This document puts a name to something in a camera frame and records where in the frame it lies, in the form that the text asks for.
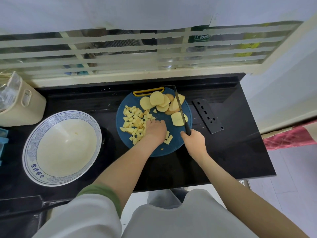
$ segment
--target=countertop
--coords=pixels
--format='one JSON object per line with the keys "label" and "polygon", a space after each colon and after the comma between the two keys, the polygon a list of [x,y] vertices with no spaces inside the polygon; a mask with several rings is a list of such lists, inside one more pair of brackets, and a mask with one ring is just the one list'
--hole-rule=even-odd
{"label": "countertop", "polygon": [[[31,181],[22,167],[24,143],[35,125],[10,127],[0,166],[0,200],[39,196],[43,202],[73,199],[114,160],[128,151],[120,140],[115,118],[121,101],[131,91],[176,85],[186,97],[193,115],[193,129],[206,139],[207,151],[236,179],[273,176],[275,171],[239,83],[238,75],[222,77],[183,77],[42,88],[47,99],[43,119],[64,110],[80,110],[93,116],[102,130],[103,144],[93,166],[79,179],[59,187],[44,187]],[[210,134],[191,101],[208,100],[224,130]],[[185,146],[167,156],[150,157],[135,192],[209,183],[202,169],[189,156]]]}

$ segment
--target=person's left hand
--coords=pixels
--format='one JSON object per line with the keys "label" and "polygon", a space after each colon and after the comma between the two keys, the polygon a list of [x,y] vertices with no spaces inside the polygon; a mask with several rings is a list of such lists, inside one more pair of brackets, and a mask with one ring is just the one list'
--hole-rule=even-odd
{"label": "person's left hand", "polygon": [[149,139],[149,141],[154,142],[156,146],[159,146],[165,140],[166,130],[164,120],[148,120],[146,121],[145,139]]}

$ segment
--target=kitchen knife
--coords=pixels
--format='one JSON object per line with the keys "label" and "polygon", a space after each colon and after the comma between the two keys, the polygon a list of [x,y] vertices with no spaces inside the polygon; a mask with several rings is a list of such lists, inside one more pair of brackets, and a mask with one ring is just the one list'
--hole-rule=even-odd
{"label": "kitchen knife", "polygon": [[183,119],[183,122],[184,122],[186,134],[187,134],[187,135],[191,135],[191,134],[192,134],[192,131],[191,131],[191,129],[189,128],[189,125],[188,125],[188,123],[187,123],[186,120],[185,120],[185,116],[184,116],[184,113],[183,113],[183,110],[182,110],[182,106],[181,106],[181,104],[180,104],[180,100],[179,100],[178,92],[177,92],[177,90],[176,90],[176,86],[173,85],[173,88],[174,88],[174,92],[175,92],[175,98],[177,99],[177,103],[178,103],[178,106],[179,106],[179,110],[180,110],[180,113],[181,113],[181,115],[182,115],[182,119]]}

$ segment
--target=cutting board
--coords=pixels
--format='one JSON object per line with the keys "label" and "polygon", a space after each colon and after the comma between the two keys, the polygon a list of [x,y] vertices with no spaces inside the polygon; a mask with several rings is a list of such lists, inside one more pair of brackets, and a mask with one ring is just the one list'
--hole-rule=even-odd
{"label": "cutting board", "polygon": [[[164,88],[163,91],[164,94],[172,94],[173,96],[175,96],[175,92],[173,89],[170,88]],[[123,117],[123,110],[125,108],[125,105],[132,107],[132,106],[136,106],[137,108],[141,109],[143,112],[144,110],[141,108],[140,106],[140,99],[141,97],[137,97],[133,94],[133,92],[131,92],[129,95],[127,95],[125,97],[125,99],[121,102],[118,111],[117,111],[117,116],[116,116],[116,127],[117,127],[117,131],[119,134],[119,137],[121,138],[122,142],[128,147],[128,148],[132,148],[134,145],[132,144],[132,141],[129,140],[129,138],[131,137],[131,134],[127,133],[127,132],[122,132],[120,130],[120,127],[122,127],[124,120]],[[164,155],[168,155],[174,151],[176,151],[179,147],[181,147],[184,144],[183,139],[180,136],[180,132],[181,131],[185,131],[185,127],[184,126],[174,126],[173,122],[172,122],[172,118],[170,115],[166,115],[165,113],[162,112],[158,112],[155,114],[153,112],[155,108],[150,109],[150,113],[156,117],[156,120],[164,120],[166,123],[166,127],[167,130],[170,132],[170,134],[173,136],[170,144],[161,144],[159,145],[151,154],[151,157],[157,157],[157,156],[164,156]],[[184,114],[187,115],[188,117],[188,125],[190,128],[192,128],[192,124],[193,124],[193,117],[192,117],[192,112],[191,109],[189,108],[188,103],[186,102],[186,97],[185,97],[185,101],[182,104],[182,110],[184,112]]]}

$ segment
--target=white sleeve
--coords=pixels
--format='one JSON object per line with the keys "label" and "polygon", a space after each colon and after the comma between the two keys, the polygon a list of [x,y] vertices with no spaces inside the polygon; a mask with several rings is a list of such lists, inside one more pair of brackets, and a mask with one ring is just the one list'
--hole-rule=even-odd
{"label": "white sleeve", "polygon": [[120,238],[122,225],[113,202],[102,195],[84,194],[65,205],[33,238]]}

